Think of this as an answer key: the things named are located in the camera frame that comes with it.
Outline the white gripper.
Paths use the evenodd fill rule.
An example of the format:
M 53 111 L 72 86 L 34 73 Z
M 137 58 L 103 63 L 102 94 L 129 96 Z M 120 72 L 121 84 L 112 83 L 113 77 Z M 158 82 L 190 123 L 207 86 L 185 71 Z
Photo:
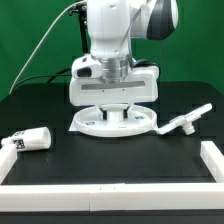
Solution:
M 69 99 L 74 106 L 128 103 L 123 111 L 128 119 L 132 103 L 153 102 L 158 98 L 157 66 L 137 67 L 119 83 L 104 83 L 95 78 L 72 78 Z M 98 107 L 102 119 L 107 120 L 107 111 Z

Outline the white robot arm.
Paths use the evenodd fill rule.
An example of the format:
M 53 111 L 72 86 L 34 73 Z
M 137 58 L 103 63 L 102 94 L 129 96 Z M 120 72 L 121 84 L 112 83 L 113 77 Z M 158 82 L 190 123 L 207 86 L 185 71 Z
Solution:
M 72 64 L 69 98 L 75 106 L 99 110 L 153 102 L 160 69 L 132 56 L 131 40 L 164 40 L 178 23 L 176 0 L 87 0 L 90 52 Z

